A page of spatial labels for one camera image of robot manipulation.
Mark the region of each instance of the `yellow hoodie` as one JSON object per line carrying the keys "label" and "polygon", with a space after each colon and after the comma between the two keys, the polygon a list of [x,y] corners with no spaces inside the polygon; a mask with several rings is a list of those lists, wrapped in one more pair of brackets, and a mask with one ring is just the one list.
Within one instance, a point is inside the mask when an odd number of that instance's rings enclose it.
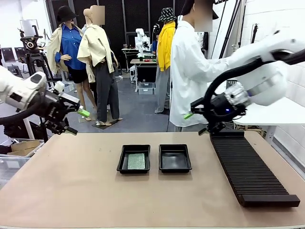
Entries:
{"label": "yellow hoodie", "polygon": [[176,23],[174,21],[165,24],[159,35],[157,59],[161,72],[164,72],[171,66],[171,47],[175,34],[175,26]]}

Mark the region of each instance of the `black skirt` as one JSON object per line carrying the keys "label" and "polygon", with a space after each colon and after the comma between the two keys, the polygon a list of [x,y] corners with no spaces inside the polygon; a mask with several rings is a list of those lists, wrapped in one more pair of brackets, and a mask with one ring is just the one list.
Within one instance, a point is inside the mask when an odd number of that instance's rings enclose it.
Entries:
{"label": "black skirt", "polygon": [[86,69],[75,70],[69,66],[67,67],[74,83],[82,83],[88,78]]}

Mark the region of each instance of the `gray pants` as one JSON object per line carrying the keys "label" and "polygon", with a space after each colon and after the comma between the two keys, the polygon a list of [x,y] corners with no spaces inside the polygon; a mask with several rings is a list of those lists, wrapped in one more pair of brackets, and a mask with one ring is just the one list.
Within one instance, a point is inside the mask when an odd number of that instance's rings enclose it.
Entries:
{"label": "gray pants", "polygon": [[174,132],[199,132],[206,127],[207,124],[201,124],[201,123],[186,127],[175,126]]}
{"label": "gray pants", "polygon": [[107,62],[98,63],[93,68],[97,91],[97,119],[107,121],[107,103],[109,102],[113,119],[120,117],[118,85],[113,73],[109,73]]}
{"label": "gray pants", "polygon": [[170,108],[170,93],[171,93],[171,68],[169,67],[164,72],[161,72],[157,65],[156,74],[156,91],[157,91],[157,108],[154,111],[162,113],[164,108]]}

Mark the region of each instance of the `white wall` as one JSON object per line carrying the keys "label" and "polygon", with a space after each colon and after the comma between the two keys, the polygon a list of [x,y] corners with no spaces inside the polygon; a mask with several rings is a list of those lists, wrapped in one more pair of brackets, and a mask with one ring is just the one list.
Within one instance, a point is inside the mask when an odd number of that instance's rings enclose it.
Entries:
{"label": "white wall", "polygon": [[[43,29],[51,36],[51,26],[48,14],[45,9],[45,0],[0,0],[0,45],[2,48],[12,47],[15,59],[17,59],[14,47],[23,47],[20,41],[20,33],[17,28],[21,29],[20,20],[36,19],[39,27],[39,35],[43,35]],[[4,63],[3,66],[11,64],[18,65],[20,69],[23,64]]]}
{"label": "white wall", "polygon": [[[242,46],[249,44],[252,25],[258,23],[256,41],[276,30],[304,31],[305,0],[247,0]],[[286,96],[305,106],[305,63],[290,67]],[[275,137],[305,164],[305,126],[279,126]]]}

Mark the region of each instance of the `black slatted tray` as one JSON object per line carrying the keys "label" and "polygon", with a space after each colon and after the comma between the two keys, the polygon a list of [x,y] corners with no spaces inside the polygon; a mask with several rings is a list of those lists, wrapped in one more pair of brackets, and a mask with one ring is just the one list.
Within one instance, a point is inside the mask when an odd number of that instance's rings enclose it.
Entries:
{"label": "black slatted tray", "polygon": [[300,199],[290,195],[244,137],[244,131],[221,131],[211,142],[236,195],[244,207],[298,207]]}

